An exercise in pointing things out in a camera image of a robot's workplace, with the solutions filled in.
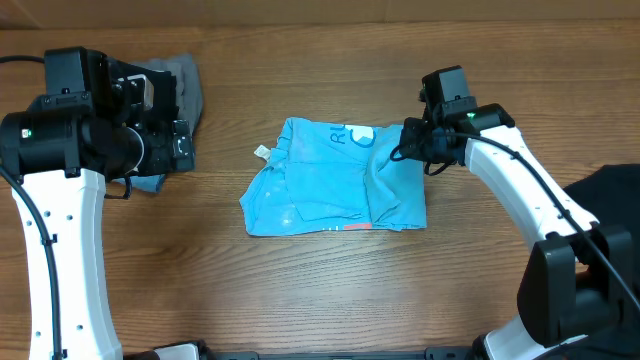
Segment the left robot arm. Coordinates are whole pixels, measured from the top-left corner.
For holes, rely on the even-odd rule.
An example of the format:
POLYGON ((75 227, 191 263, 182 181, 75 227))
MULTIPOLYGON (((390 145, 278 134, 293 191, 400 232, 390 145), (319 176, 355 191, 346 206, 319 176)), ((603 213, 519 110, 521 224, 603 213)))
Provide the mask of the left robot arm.
POLYGON ((43 57, 46 91, 1 123, 1 175, 25 236, 33 359, 120 359, 102 241, 114 180, 188 172, 170 71, 74 49, 43 57))

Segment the light blue printed t-shirt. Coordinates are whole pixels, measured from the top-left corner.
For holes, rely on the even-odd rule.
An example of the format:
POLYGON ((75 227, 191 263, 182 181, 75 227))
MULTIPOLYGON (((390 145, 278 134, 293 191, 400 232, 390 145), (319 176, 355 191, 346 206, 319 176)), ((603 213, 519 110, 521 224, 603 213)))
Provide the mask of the light blue printed t-shirt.
POLYGON ((371 127, 291 117, 240 199, 252 236, 427 226, 421 162, 391 158, 401 126, 371 127))

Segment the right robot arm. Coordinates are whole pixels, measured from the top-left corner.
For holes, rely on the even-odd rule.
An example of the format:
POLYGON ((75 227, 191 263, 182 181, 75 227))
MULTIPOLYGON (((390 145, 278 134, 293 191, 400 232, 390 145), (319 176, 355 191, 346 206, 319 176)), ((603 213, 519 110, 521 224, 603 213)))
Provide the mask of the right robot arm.
POLYGON ((588 349, 590 341, 639 321, 632 289, 633 241, 604 226, 553 180, 497 104, 423 119, 407 118, 394 161, 445 169, 460 164, 505 208, 529 248, 517 293, 517 315, 479 336, 464 359, 541 359, 588 349))

